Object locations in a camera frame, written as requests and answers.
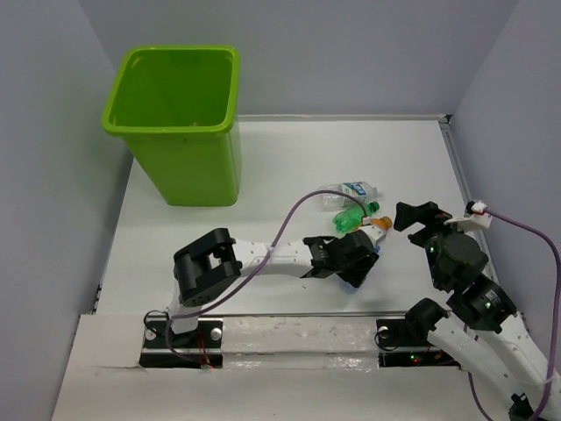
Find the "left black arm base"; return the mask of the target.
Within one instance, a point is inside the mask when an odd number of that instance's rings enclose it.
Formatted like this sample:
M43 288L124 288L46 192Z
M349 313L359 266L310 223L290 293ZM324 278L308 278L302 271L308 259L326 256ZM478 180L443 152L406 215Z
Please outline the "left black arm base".
M138 362L141 367L214 369L223 366L222 318L200 318L192 332L171 332L170 343L177 354L167 347L167 314L164 311L148 311L143 323L144 338Z

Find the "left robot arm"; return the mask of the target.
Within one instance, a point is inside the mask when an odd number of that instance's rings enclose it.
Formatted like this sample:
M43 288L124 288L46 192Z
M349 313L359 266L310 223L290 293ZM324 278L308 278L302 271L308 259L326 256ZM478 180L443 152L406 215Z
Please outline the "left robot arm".
M198 327L204 307L216 308L233 297L230 286L246 285L259 275L325 279L332 275L358 289L379 259L380 228L363 226L343 237L316 236L285 244L234 239L216 228L174 255L174 298L163 334L170 346L185 346Z

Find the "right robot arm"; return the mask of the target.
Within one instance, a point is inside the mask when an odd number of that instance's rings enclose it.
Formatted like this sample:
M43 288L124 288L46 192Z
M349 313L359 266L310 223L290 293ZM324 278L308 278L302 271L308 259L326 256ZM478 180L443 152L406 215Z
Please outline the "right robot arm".
M403 332L412 343L441 348L479 377L508 406L510 419L558 420L560 292L554 292L550 351L544 354L512 299L484 273L488 256L470 234L488 228L493 218L512 221L481 201L468 203L460 218L433 202L396 205L394 229L423 225L408 239L425 252L433 287L449 294L444 307L429 298L414 305Z

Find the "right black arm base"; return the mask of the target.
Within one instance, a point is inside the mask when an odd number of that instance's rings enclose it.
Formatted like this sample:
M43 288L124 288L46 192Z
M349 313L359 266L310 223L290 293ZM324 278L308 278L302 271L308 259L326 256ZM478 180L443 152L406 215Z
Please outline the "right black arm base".
M373 341L380 351L380 367L460 367L447 352L428 341L448 312L424 298L400 318L376 320Z

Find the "blue water bottle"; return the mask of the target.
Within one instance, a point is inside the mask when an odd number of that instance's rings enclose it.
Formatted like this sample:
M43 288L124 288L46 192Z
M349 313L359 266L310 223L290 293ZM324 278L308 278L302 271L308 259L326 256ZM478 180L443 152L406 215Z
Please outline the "blue water bottle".
M380 246L374 247L372 257L368 262L365 262L362 268L344 274L346 278L342 280L341 284L343 290L354 293L364 284L366 277L380 258L380 249Z

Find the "small orange bottle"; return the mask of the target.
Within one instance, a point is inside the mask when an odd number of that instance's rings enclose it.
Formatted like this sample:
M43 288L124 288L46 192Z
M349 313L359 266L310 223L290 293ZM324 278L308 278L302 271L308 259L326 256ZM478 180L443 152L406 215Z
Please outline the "small orange bottle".
M371 225L378 226L380 229L389 230L393 227L393 222L390 217L372 218L370 221Z

